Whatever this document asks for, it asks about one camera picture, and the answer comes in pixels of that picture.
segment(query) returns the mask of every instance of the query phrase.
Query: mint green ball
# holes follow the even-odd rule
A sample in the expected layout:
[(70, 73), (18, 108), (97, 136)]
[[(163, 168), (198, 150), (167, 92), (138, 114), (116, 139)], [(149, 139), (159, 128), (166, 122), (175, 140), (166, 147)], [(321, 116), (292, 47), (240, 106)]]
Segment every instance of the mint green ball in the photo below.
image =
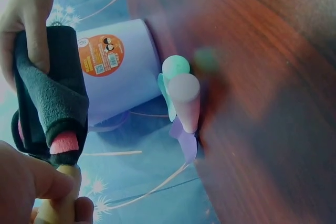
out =
[(172, 55), (163, 62), (162, 73), (169, 80), (180, 73), (190, 73), (189, 62), (180, 55)]

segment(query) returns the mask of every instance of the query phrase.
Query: purple foam petal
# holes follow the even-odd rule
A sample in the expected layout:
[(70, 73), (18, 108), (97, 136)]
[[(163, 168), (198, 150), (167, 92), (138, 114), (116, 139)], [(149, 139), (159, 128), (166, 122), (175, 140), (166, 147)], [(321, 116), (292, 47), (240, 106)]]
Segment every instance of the purple foam petal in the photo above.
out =
[(195, 134), (185, 132), (178, 117), (175, 118), (169, 135), (179, 141), (186, 164), (194, 162), (197, 154)]

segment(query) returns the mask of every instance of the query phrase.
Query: cartoon face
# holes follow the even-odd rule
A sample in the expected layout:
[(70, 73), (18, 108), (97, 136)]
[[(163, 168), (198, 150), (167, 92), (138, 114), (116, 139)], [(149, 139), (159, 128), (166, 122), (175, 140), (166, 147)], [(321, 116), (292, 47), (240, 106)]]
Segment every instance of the cartoon face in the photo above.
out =
[(108, 51), (112, 51), (112, 50), (114, 49), (113, 44), (108, 44), (108, 45), (106, 46), (106, 49), (107, 49)]
[(105, 39), (104, 39), (104, 43), (105, 43), (105, 44), (111, 44), (111, 42), (112, 42), (112, 39), (111, 39), (111, 38), (105, 38)]

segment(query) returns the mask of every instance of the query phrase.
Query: wooden surface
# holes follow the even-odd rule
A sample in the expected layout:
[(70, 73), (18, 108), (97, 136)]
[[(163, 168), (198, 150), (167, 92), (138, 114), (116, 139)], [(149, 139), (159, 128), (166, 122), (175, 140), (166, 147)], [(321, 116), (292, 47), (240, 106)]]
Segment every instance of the wooden surface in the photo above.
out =
[(128, 1), (162, 59), (219, 67), (196, 167), (221, 222), (336, 223), (336, 0)]

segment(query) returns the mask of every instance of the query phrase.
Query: pink cylinder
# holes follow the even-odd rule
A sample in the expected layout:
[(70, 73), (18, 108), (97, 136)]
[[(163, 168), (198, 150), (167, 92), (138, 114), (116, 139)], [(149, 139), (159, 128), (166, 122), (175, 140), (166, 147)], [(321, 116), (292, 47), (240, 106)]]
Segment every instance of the pink cylinder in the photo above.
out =
[(194, 133), (197, 130), (200, 89), (198, 79), (190, 73), (178, 74), (169, 82), (169, 95), (187, 133)]

